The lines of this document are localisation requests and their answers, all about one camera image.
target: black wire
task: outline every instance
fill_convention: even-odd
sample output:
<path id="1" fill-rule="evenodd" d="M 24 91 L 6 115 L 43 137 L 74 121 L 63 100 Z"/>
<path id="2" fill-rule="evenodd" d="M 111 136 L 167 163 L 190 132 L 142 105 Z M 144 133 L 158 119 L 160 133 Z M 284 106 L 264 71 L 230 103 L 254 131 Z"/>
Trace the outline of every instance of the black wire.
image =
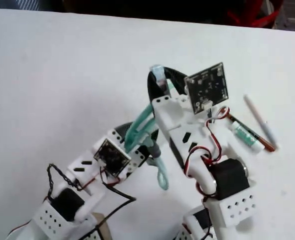
<path id="1" fill-rule="evenodd" d="M 204 203 L 211 197 L 207 197 L 207 196 L 204 196 L 203 198 L 203 205 Z M 207 213 L 207 224 L 208 224 L 208 227 L 207 227 L 207 232 L 206 234 L 200 239 L 200 240 L 205 240 L 208 236 L 211 236 L 213 238 L 213 235 L 212 233 L 210 233 L 210 229 L 211 229 L 211 218 L 210 218 L 210 212 L 209 212 L 209 209 L 204 205 L 204 209 L 206 210 L 206 213 Z"/>
<path id="2" fill-rule="evenodd" d="M 125 194 L 124 192 L 121 192 L 119 190 L 117 190 L 116 188 L 112 187 L 112 186 L 109 186 L 107 185 L 104 181 L 103 181 L 103 178 L 102 178 L 102 174 L 101 175 L 101 180 L 102 180 L 102 183 L 104 184 L 104 186 L 109 189 L 110 191 L 128 199 L 126 202 L 122 203 L 120 206 L 118 206 L 116 209 L 114 209 L 112 212 L 110 212 L 105 218 L 103 218 L 102 221 L 100 221 L 96 226 L 95 228 L 93 228 L 91 231 L 89 231 L 88 233 L 86 233 L 85 235 L 83 235 L 79 240 L 84 240 L 86 239 L 87 237 L 89 237 L 92 233 L 94 233 L 95 231 L 97 231 L 113 214 L 115 214 L 118 210 L 120 210 L 121 208 L 123 208 L 124 206 L 136 201 L 137 199 L 133 196 L 130 196 L 130 195 L 127 195 Z"/>
<path id="3" fill-rule="evenodd" d="M 55 164 L 50 163 L 48 165 L 47 169 L 46 169 L 47 175 L 48 175 L 48 184 L 49 184 L 49 189 L 48 189 L 48 192 L 47 192 L 47 198 L 50 201 L 53 200 L 51 195 L 52 195 L 52 192 L 53 192 L 53 185 L 54 185 L 54 182 L 52 180 L 52 175 L 51 175 L 51 168 L 54 168 L 57 171 L 57 173 L 67 182 L 68 185 L 70 185 L 72 187 L 75 187 L 78 191 L 83 190 L 79 181 L 76 180 L 75 182 L 72 182 Z"/>

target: pen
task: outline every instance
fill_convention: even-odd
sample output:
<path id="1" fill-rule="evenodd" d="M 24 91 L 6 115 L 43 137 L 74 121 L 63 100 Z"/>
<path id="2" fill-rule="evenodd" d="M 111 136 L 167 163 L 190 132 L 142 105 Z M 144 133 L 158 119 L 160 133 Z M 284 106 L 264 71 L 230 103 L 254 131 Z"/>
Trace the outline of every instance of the pen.
<path id="1" fill-rule="evenodd" d="M 230 119 L 232 122 L 237 122 L 240 124 L 245 130 L 247 130 L 255 139 L 257 139 L 261 144 L 264 145 L 265 149 L 268 150 L 269 152 L 274 152 L 276 149 L 274 146 L 271 145 L 268 141 L 266 141 L 263 137 L 258 135 L 255 131 L 253 131 L 251 128 L 246 126 L 244 123 L 242 123 L 240 120 L 235 118 L 233 115 L 230 113 L 227 114 L 226 116 L 228 119 Z"/>
<path id="2" fill-rule="evenodd" d="M 250 111 L 252 112 L 252 114 L 254 115 L 254 117 L 256 118 L 256 120 L 258 121 L 258 124 L 261 126 L 263 132 L 265 133 L 267 139 L 272 143 L 272 145 L 274 145 L 274 147 L 276 148 L 278 146 L 277 141 L 267 123 L 267 121 L 264 121 L 262 116 L 259 114 L 257 108 L 254 106 L 252 100 L 250 99 L 250 97 L 245 94 L 244 95 L 244 101 L 246 102 L 248 108 L 250 109 Z"/>

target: white table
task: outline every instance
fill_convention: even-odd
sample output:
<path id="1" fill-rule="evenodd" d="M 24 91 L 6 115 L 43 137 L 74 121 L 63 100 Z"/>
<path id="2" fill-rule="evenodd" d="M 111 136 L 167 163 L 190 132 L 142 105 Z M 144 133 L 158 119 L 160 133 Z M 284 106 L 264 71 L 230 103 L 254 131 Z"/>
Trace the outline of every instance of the white table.
<path id="1" fill-rule="evenodd" d="M 65 169 L 148 104 L 151 65 L 193 74 L 219 62 L 232 113 L 262 133 L 243 101 L 251 93 L 282 146 L 256 160 L 260 212 L 240 230 L 295 239 L 295 32 L 14 10 L 0 10 L 0 239 L 41 205 L 48 163 Z M 171 239 L 201 204 L 166 145 L 163 158 L 169 191 L 147 165 L 119 186 L 138 200 L 108 221 L 114 239 Z M 97 211 L 123 201 L 108 193 Z"/>

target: white pen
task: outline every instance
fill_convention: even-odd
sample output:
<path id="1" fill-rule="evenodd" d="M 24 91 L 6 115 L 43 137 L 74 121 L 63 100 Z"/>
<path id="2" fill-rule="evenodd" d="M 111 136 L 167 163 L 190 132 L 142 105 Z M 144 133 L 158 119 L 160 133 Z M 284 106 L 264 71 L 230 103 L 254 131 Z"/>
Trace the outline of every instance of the white pen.
<path id="1" fill-rule="evenodd" d="M 244 101 L 246 102 L 248 108 L 250 109 L 250 111 L 254 115 L 255 119 L 258 121 L 258 124 L 261 126 L 267 139 L 271 142 L 271 144 L 275 148 L 278 148 L 279 145 L 277 144 L 277 140 L 274 137 L 274 134 L 272 133 L 271 128 L 268 125 L 268 122 L 263 120 L 262 116 L 259 114 L 257 108 L 254 106 L 252 100 L 250 99 L 250 97 L 247 94 L 244 95 Z"/>

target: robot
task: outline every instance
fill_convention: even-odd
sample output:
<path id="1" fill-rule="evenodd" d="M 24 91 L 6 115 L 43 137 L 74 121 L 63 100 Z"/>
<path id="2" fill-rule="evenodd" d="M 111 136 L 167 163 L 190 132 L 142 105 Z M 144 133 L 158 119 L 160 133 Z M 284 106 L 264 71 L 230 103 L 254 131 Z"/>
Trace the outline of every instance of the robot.
<path id="1" fill-rule="evenodd" d="M 171 95 L 169 81 L 178 95 Z M 49 191 L 32 219 L 10 232 L 17 240 L 104 239 L 100 228 L 116 211 L 136 199 L 114 188 L 147 162 L 158 167 L 157 180 L 169 188 L 167 171 L 156 142 L 165 136 L 177 163 L 196 180 L 203 204 L 183 216 L 176 240 L 235 240 L 236 226 L 257 211 L 253 167 L 231 131 L 217 124 L 229 108 L 223 64 L 191 76 L 155 65 L 147 79 L 148 105 L 134 121 L 110 129 L 63 173 L 47 168 Z M 52 169 L 63 178 L 54 183 Z M 100 221 L 92 214 L 107 191 L 128 200 Z M 83 199 L 80 192 L 88 197 Z M 22 229 L 16 238 L 13 233 Z"/>

